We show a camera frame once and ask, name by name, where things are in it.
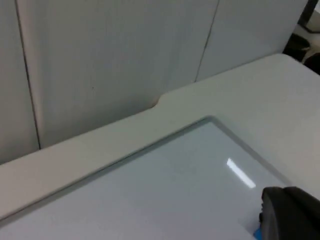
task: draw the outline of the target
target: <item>white table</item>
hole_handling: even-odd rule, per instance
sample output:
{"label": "white table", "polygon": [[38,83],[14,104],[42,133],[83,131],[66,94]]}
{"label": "white table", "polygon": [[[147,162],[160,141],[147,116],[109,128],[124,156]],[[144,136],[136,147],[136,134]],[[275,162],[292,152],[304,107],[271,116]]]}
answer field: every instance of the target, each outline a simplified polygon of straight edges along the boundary
{"label": "white table", "polygon": [[2,218],[205,116],[320,197],[320,77],[276,54],[163,95],[158,104],[0,166]]}

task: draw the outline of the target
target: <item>whiteboard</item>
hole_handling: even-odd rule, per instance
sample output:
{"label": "whiteboard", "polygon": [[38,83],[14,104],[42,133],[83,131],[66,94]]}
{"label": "whiteboard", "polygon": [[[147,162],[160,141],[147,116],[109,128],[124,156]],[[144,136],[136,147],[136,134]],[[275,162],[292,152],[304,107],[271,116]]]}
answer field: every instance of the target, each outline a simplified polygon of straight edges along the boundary
{"label": "whiteboard", "polygon": [[252,239],[262,189],[286,180],[225,131],[195,123],[2,221],[0,239]]}

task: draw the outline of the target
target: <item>white wall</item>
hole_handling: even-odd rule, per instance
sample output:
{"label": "white wall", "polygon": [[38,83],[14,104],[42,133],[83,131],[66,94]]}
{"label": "white wall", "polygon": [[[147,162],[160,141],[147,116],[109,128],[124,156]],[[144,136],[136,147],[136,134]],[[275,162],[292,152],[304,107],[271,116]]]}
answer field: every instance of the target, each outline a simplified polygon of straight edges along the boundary
{"label": "white wall", "polygon": [[13,0],[0,0],[0,163],[38,149]]}
{"label": "white wall", "polygon": [[307,0],[220,0],[197,81],[281,53]]}
{"label": "white wall", "polygon": [[217,0],[18,0],[42,147],[195,81]]}

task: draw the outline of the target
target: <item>white desk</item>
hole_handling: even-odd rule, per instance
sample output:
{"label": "white desk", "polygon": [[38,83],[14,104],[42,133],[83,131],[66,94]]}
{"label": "white desk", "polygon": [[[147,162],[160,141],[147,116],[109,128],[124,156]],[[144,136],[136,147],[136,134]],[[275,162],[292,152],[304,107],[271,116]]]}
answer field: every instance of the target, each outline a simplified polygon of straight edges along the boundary
{"label": "white desk", "polygon": [[0,166],[2,218],[216,116],[292,183],[320,197],[320,77],[273,55],[163,95],[145,112]]}

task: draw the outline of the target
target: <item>black object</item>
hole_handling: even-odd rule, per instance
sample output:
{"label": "black object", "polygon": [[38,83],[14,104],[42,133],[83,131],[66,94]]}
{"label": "black object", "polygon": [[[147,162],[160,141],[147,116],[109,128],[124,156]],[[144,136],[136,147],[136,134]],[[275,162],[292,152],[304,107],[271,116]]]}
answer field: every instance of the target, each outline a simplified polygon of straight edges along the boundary
{"label": "black object", "polygon": [[316,53],[304,61],[304,65],[320,75],[320,53]]}
{"label": "black object", "polygon": [[297,187],[262,192],[262,240],[320,240],[320,201]]}
{"label": "black object", "polygon": [[298,24],[303,27],[308,33],[310,34],[319,34],[319,31],[313,31],[312,29],[309,29],[307,27],[307,24],[314,13],[314,10],[316,8],[316,5],[319,0],[308,0],[307,4],[304,7],[304,10],[300,16],[300,19],[298,21]]}
{"label": "black object", "polygon": [[305,38],[293,33],[289,38],[283,53],[301,62],[309,49],[310,43]]}

